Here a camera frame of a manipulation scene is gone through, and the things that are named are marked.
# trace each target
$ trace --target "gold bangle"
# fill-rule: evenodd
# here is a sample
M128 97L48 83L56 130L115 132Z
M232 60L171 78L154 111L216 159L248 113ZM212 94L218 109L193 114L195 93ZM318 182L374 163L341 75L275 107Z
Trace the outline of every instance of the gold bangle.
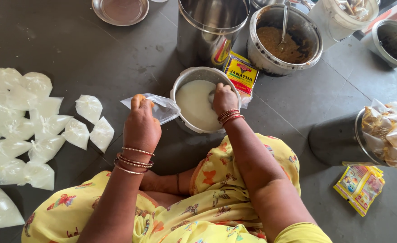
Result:
M129 160L127 158L125 158L123 155L119 155L118 159L122 162L128 161L130 163L133 163L135 165L137 165L138 167L142 167L144 166L145 168L151 168L153 166L153 161L149 160L149 163L141 163L138 161L134 161L134 160Z
M147 155L150 155L150 156L155 156L155 154L149 153L149 152L146 152L146 151L143 151L143 150L138 150L138 149L129 148L129 147L122 147L122 150L125 150L125 149L132 150L132 151L139 152L139 153L144 153L144 154L147 154Z
M129 173L129 174L133 174L133 175L142 175L142 174L145 174L147 171L149 171L148 168L145 171L143 171L143 172L135 172L135 171L130 171L130 170L124 169L124 168L119 166L119 160L118 159L115 159L114 164L115 164L115 167L120 169L121 171L124 171L124 172Z

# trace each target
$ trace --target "foot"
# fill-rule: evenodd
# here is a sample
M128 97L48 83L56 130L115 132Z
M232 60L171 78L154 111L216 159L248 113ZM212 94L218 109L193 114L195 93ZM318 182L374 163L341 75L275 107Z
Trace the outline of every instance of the foot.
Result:
M149 170L146 174L144 174L143 180L141 181L141 184L140 184L140 190L141 191L163 192L159 188L160 177L161 177L160 175L157 175L153 171Z

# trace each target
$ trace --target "steel bucket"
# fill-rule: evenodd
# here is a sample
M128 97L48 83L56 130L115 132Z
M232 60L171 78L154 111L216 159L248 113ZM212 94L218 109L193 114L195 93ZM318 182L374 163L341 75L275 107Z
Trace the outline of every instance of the steel bucket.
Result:
M180 62L187 68L220 68L249 13L250 0L179 0Z

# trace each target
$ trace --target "steel bowl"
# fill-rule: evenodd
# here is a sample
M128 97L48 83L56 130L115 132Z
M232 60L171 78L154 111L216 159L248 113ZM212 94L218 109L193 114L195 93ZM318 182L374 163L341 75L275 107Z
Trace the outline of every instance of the steel bowl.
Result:
M149 0L93 0L92 7L95 14L105 22L130 26L146 17Z
M290 7L288 15L287 33L293 36L299 46L311 46L309 59L304 63L287 63L272 55L261 44L256 30L263 26L282 29L284 5L274 4L255 12L250 21L250 36L246 42L248 59L260 72L272 76L282 77L293 71L307 69L314 66L323 52L323 39L317 25L306 14L295 7Z

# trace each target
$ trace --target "grey floor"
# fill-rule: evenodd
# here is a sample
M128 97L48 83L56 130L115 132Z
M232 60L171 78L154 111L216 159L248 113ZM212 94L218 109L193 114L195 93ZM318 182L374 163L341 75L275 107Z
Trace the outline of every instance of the grey floor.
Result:
M80 94L98 97L102 115L115 129L105 154L91 142L87 151L65 143L48 163L56 172L56 191L112 168L129 113L119 100L139 92L168 96L184 69L175 52L177 12L176 0L151 2L141 23L116 27L94 14L90 0L0 1L0 67L48 75L54 87L51 96L65 97L61 114L74 115L89 130L93 125L76 114L75 100ZM234 46L243 56L247 36L244 28ZM254 99L242 110L254 131L283 139L298 155L302 199L335 243L397 243L397 169L383 168L383 192L361 217L332 188L344 168L322 165L307 142L313 124L360 110L373 98L397 100L397 69L389 69L351 37L329 49L310 69L282 78L260 76ZM174 121L162 130L154 166L162 175L193 168L222 139L189 135ZM52 194L30 185L0 188L25 219ZM21 229L0 229L0 243L20 242Z

